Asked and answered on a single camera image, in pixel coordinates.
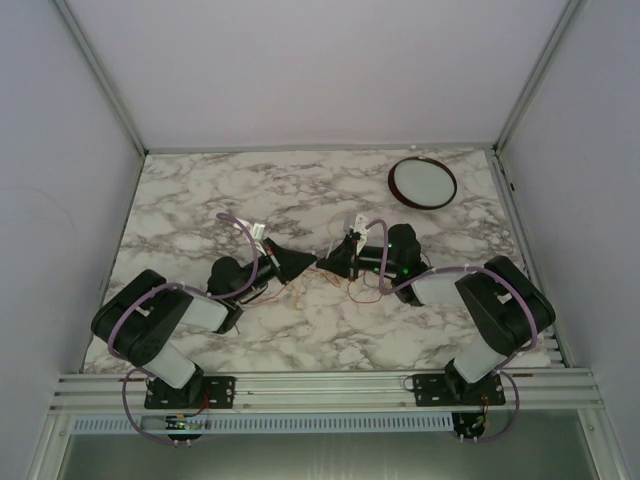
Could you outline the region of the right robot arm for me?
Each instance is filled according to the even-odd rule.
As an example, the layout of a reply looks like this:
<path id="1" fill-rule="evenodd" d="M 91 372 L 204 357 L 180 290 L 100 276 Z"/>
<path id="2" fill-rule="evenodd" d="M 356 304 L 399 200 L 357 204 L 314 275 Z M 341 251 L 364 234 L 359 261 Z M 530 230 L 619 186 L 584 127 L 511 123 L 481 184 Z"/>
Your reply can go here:
<path id="1" fill-rule="evenodd" d="M 481 267 L 430 266 L 414 229 L 396 224 L 383 229 L 381 247 L 367 245 L 362 233 L 349 230 L 343 241 L 317 266 L 349 280 L 372 272 L 383 295 L 422 307 L 437 303 L 464 305 L 477 338 L 449 361 L 437 376 L 434 395 L 440 403 L 472 405 L 497 394 L 499 368 L 517 353 L 535 347 L 539 333 L 556 320 L 547 298 L 507 257 L 498 255 Z"/>

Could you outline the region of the white zip tie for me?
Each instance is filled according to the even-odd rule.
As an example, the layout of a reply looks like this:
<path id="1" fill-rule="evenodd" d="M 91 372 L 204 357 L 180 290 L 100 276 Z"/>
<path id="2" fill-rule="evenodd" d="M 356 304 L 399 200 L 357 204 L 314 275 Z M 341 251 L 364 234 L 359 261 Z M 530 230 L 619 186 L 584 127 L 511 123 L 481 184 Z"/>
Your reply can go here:
<path id="1" fill-rule="evenodd" d="M 330 236 L 330 244 L 325 256 L 326 259 L 329 258 L 331 252 L 343 241 L 345 237 L 344 222 L 330 222 L 327 225 L 327 230 Z"/>

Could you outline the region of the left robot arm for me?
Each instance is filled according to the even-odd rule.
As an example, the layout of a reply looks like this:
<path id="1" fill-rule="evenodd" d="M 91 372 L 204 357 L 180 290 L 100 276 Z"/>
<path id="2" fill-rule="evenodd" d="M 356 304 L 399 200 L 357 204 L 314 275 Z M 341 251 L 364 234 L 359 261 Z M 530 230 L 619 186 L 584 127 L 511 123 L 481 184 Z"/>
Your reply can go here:
<path id="1" fill-rule="evenodd" d="M 207 401 L 202 368 L 170 343 L 177 326 L 224 335 L 236 326 L 242 306 L 258 298 L 271 280 L 287 285 L 317 260 L 269 238 L 261 246 L 257 261 L 245 266 L 230 256 L 216 260 L 204 293 L 147 269 L 96 313 L 94 336 L 112 355 L 153 376 L 147 408 L 195 408 Z"/>

